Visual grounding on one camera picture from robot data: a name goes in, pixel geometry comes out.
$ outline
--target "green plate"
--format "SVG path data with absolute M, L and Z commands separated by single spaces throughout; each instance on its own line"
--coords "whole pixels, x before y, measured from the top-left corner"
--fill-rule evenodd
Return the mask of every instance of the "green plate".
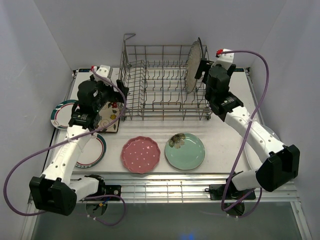
M 165 145 L 165 156 L 169 163 L 180 170 L 198 167 L 205 159 L 205 146 L 191 133 L 177 133 Z

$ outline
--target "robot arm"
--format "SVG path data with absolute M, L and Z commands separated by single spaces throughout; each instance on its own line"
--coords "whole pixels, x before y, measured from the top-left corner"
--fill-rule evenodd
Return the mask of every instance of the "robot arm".
M 234 54 L 217 57 L 215 62 L 202 58 L 195 78 L 200 79 L 204 72 L 205 99 L 211 110 L 244 137 L 252 120 L 244 104 L 229 91 L 230 79 L 236 68 Z M 256 121 L 252 122 L 247 142 L 257 153 L 261 164 L 258 169 L 233 175 L 231 183 L 236 190 L 263 188 L 272 192 L 298 175 L 300 151 L 295 145 L 286 146 Z
M 106 68 L 100 70 L 100 75 L 106 75 L 102 77 L 108 76 Z M 120 80 L 117 80 L 117 86 L 127 97 L 129 89 Z M 100 120 L 99 111 L 107 102 L 123 103 L 119 92 L 102 81 L 95 81 L 93 75 L 78 86 L 77 96 L 65 139 L 95 130 Z M 104 180 L 98 175 L 70 182 L 75 164 L 91 136 L 88 134 L 62 145 L 41 177 L 31 179 L 29 187 L 37 209 L 68 216 L 77 201 L 89 195 L 105 194 Z

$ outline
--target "pink plate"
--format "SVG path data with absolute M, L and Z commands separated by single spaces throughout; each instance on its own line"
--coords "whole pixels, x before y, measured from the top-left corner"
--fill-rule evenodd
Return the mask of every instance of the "pink plate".
M 158 144 L 147 136 L 131 138 L 122 148 L 123 165 L 132 173 L 151 171 L 160 161 Z

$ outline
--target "metal dish rack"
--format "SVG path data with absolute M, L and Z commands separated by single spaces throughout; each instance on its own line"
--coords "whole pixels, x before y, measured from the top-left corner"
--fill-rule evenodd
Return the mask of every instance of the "metal dish rack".
M 186 62 L 191 45 L 129 45 L 125 34 L 119 79 L 129 87 L 126 118 L 131 120 L 209 120 L 202 79 L 187 94 Z

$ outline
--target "wall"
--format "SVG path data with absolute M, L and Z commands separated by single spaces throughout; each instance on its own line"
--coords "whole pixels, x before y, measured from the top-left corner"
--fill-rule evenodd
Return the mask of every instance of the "wall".
M 32 0 L 0 0 L 0 186 L 22 158 L 50 144 L 52 109 L 66 94 L 71 70 Z M 29 181 L 39 176 L 46 155 L 22 165 L 9 182 L 8 196 L 27 209 Z M 25 218 L 0 195 L 1 239 L 20 238 Z
M 319 10 L 319 1 L 287 1 L 260 51 L 270 67 L 262 114 L 283 142 L 300 149 L 295 183 L 313 239 L 320 239 Z M 265 69 L 259 59 L 252 79 L 260 96 Z
M 72 69 L 119 66 L 125 33 L 133 44 L 191 44 L 260 50 L 286 0 L 34 0 Z M 254 57 L 238 58 L 251 66 Z

